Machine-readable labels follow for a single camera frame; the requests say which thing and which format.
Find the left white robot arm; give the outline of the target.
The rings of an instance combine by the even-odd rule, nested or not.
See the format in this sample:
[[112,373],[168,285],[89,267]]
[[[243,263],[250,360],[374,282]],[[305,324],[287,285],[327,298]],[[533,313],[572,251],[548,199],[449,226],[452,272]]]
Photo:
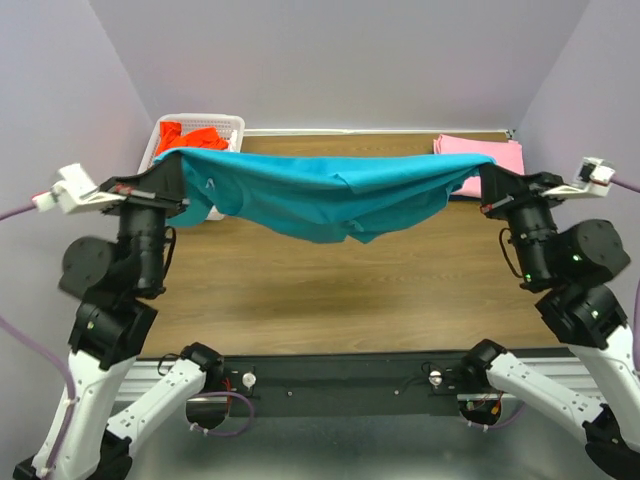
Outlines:
[[30,208],[115,216],[118,233],[72,242],[62,259],[59,289],[79,302],[66,360],[55,367],[65,382],[40,450],[16,465],[17,479],[123,479],[136,449],[191,395],[214,393],[220,356],[193,344],[172,379],[158,382],[127,410],[112,411],[156,318],[151,301],[163,294],[171,243],[166,222],[188,206],[182,161],[171,156],[147,171],[94,183],[79,164],[61,168],[56,182]]

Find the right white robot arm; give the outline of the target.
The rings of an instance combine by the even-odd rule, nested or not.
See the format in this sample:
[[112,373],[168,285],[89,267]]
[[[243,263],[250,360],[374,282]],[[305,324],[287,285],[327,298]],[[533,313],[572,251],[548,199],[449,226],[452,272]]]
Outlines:
[[576,179],[548,172],[518,175],[495,164],[480,170],[482,213],[504,220],[521,270],[521,287],[541,294],[542,320],[586,367],[601,400],[534,371],[485,339],[462,358],[467,389],[511,394],[572,433],[591,461],[614,479],[639,476],[639,335],[607,284],[630,263],[613,224],[589,219],[564,232],[552,208],[565,200],[604,197],[614,168],[584,158]]

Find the teal polo shirt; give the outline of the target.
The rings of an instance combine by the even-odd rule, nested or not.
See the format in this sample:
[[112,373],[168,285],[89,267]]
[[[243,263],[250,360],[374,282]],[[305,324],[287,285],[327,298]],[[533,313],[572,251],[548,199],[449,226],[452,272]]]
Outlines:
[[252,199],[242,218],[312,243],[363,244],[443,210],[459,188],[429,157],[282,157],[243,153]]

